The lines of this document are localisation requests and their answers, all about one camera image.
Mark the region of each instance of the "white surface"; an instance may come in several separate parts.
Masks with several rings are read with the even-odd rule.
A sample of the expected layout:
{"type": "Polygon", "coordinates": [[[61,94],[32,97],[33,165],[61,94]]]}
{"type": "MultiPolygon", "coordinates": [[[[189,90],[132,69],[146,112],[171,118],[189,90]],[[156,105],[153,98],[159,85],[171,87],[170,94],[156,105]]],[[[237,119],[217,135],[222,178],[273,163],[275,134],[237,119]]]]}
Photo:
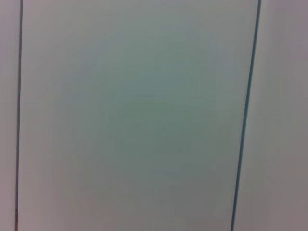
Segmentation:
{"type": "Polygon", "coordinates": [[[14,230],[19,0],[0,1],[0,230],[14,230]]]}
{"type": "Polygon", "coordinates": [[[256,12],[25,1],[19,231],[229,231],[256,12]]]}
{"type": "Polygon", "coordinates": [[[308,230],[307,9],[262,0],[235,231],[308,230]]]}

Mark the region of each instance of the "dark vertical line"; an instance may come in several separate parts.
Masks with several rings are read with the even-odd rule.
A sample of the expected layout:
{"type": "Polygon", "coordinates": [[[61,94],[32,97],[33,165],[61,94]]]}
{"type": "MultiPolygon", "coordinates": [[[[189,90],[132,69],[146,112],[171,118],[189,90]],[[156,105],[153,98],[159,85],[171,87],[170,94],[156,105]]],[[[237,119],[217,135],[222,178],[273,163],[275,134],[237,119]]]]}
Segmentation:
{"type": "Polygon", "coordinates": [[[15,231],[18,230],[20,83],[21,83],[21,50],[22,50],[22,32],[23,32],[23,4],[24,4],[24,1],[20,0],[20,12],[19,12],[19,51],[18,51],[18,90],[17,90],[16,182],[15,182],[15,231]]]}
{"type": "Polygon", "coordinates": [[[250,61],[250,70],[249,70],[249,78],[248,78],[248,86],[247,86],[246,101],[245,101],[244,119],[243,119],[243,126],[242,126],[239,163],[238,163],[237,174],[236,174],[235,194],[234,194],[234,203],[233,203],[232,220],[231,220],[231,231],[234,230],[235,213],[236,213],[236,205],[237,205],[237,196],[238,196],[238,191],[239,191],[240,174],[241,174],[241,166],[242,166],[242,156],[243,156],[245,130],[246,130],[246,121],[247,121],[247,114],[248,114],[251,78],[252,78],[252,72],[253,72],[253,69],[254,69],[254,61],[255,61],[255,53],[256,53],[256,44],[257,44],[257,33],[258,33],[258,26],[259,26],[260,9],[261,9],[261,0],[258,0],[257,18],[256,18],[256,25],[255,25],[255,35],[254,35],[254,42],[253,42],[253,47],[252,47],[252,54],[251,54],[251,61],[250,61]]]}

